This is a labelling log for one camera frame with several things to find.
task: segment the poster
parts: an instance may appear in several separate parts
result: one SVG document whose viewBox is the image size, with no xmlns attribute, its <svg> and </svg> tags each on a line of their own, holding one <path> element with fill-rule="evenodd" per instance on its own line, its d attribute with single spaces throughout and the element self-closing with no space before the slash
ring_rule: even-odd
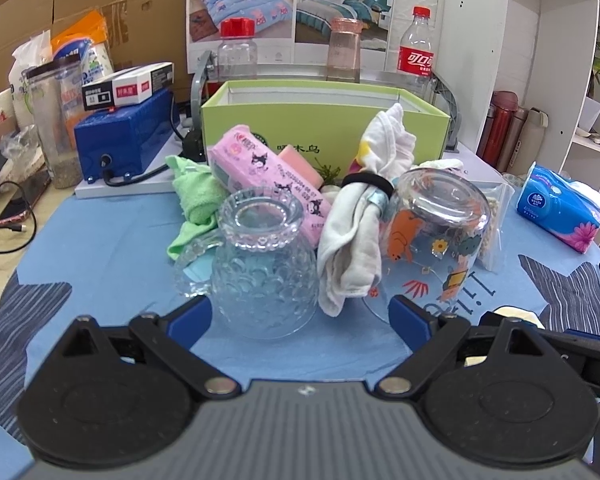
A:
<svg viewBox="0 0 600 480">
<path fill-rule="evenodd" d="M 220 24 L 227 18 L 251 18 L 256 23 L 260 63 L 293 61 L 296 0 L 187 0 L 187 67 L 192 73 L 206 51 L 221 43 Z"/>
<path fill-rule="evenodd" d="M 187 64 L 194 72 L 205 50 L 216 52 L 222 20 L 256 21 L 258 62 L 325 64 L 331 20 L 363 22 L 362 67 L 384 70 L 393 0 L 187 0 Z"/>
</svg>

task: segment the red thermos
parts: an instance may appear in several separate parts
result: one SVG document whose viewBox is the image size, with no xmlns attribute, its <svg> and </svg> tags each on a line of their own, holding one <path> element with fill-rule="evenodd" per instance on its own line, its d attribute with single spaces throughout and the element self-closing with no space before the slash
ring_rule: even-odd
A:
<svg viewBox="0 0 600 480">
<path fill-rule="evenodd" d="M 509 131 L 513 112 L 518 111 L 518 96 L 513 92 L 494 92 L 491 104 L 496 107 L 496 113 L 489 133 L 489 140 L 487 140 L 487 145 L 482 154 L 482 160 L 495 168 Z"/>
</svg>

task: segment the gray gripper base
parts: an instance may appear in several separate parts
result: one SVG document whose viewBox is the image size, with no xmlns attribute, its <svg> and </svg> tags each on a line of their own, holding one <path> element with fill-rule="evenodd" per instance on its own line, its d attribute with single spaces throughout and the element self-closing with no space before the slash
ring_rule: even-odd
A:
<svg viewBox="0 0 600 480">
<path fill-rule="evenodd" d="M 115 470 L 36 463 L 21 480 L 595 480 L 577 460 L 536 471 L 489 468 L 443 447 L 413 407 L 362 383 L 253 381 L 208 402 L 167 449 Z"/>
</svg>

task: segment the black hair tie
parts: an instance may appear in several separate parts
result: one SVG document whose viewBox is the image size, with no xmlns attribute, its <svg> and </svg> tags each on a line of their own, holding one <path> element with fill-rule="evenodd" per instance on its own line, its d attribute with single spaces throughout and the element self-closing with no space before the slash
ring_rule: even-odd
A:
<svg viewBox="0 0 600 480">
<path fill-rule="evenodd" d="M 370 171 L 360 171 L 359 173 L 349 173 L 342 181 L 342 187 L 347 184 L 353 184 L 360 182 L 361 184 L 369 184 L 370 186 L 377 187 L 382 191 L 387 198 L 391 198 L 394 194 L 394 186 L 384 177 L 371 173 Z"/>
</svg>

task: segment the glass cup with cartoon print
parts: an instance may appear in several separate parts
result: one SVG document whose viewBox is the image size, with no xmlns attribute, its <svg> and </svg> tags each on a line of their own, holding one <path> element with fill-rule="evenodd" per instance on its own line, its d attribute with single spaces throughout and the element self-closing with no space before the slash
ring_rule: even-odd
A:
<svg viewBox="0 0 600 480">
<path fill-rule="evenodd" d="M 175 264 L 187 297 L 209 295 L 229 327 L 246 337 L 274 339 L 302 328 L 318 299 L 315 253 L 299 231 L 301 202 L 291 193 L 251 187 L 218 210 L 218 229 L 193 240 Z M 210 280 L 199 279 L 200 257 L 216 248 Z"/>
<path fill-rule="evenodd" d="M 386 322 L 396 294 L 450 310 L 489 225 L 487 199 L 460 176 L 421 169 L 400 177 L 390 209 L 381 235 L 382 278 L 366 306 Z"/>
</svg>

